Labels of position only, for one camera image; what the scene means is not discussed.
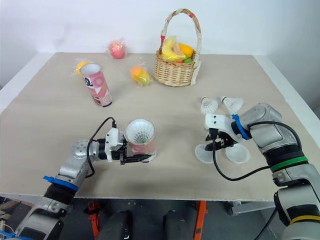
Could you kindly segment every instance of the blue ring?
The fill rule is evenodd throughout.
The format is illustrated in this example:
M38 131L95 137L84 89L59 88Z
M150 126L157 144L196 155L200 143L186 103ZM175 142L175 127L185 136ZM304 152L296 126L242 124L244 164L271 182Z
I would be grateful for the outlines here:
M79 190L79 188L76 185L73 185L72 183L67 181L56 179L53 176L44 176L43 179L47 180L49 183L52 183L52 184L59 184L59 185L65 186L67 188L75 190L76 192Z
M238 127L242 137L245 139L245 140L249 140L251 139L245 132L245 130L243 129L242 125L241 125L241 122L240 122L240 118L239 118L239 115L238 114L233 114L232 115L232 118L235 120L235 123L236 123L236 126Z

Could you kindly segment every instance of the paper cup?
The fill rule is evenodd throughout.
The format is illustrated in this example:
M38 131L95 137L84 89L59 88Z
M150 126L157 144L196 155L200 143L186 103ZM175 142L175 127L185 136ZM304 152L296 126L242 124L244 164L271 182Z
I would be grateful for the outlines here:
M125 130L125 138L133 154L151 154L143 162L150 162L157 154L155 127L146 120L138 118L129 123Z
M81 67L80 72L94 102L102 107L111 105L112 98L101 66L89 63Z

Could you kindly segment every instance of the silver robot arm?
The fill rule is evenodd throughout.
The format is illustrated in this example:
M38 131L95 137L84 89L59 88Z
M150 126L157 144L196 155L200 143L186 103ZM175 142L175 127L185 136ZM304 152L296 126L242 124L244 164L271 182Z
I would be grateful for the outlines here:
M253 139L266 159L273 182L282 187L274 194L280 220L287 226L283 240L320 239L320 175L308 163L299 137L282 116L266 103L259 103L241 116L207 114L212 145L206 150L218 150Z
M17 227L15 238L11 239L59 238L63 228L60 218L67 214L73 197L90 170L87 159L88 142L88 140L77 141L58 174L55 177L44 177L51 185ZM110 129L105 138L92 141L88 150L90 162L119 160L121 165L141 162L151 156L148 154L127 156L127 141L116 126Z

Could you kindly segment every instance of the toy fruit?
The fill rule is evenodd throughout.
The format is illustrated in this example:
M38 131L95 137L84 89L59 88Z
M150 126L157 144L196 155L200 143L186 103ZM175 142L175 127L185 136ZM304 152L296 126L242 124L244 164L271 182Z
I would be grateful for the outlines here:
M176 44L176 38L175 37L169 37L167 40L164 41L163 46L162 46L162 57L165 61L167 62L176 62L180 59L185 59L186 55L180 53L176 53L173 50L173 47L177 47L175 46Z
M145 70L144 68L140 66L134 66L131 68L130 73L131 73L132 79L136 83L142 86L146 86L150 83L150 76L147 70Z
M192 63L194 60L191 57L186 58L185 60L183 60L184 64L188 64L188 63Z
M88 61L81 61L79 62L77 65L76 65L76 68L75 68L75 71L76 71L76 74L79 75L79 76L82 76L81 72L80 72L80 68L82 68L84 65L87 65L89 64L90 62Z
M121 41L114 41L109 45L109 52L115 59L122 59L126 55L126 46Z
M190 58L194 53L194 49L186 44L179 43L179 48L187 58Z

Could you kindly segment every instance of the patterned can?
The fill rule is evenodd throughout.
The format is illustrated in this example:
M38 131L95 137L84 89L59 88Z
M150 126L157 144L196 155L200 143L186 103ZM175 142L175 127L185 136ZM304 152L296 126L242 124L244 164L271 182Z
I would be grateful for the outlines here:
M81 67L80 72L94 102L102 107L111 105L112 98L101 66L89 63Z

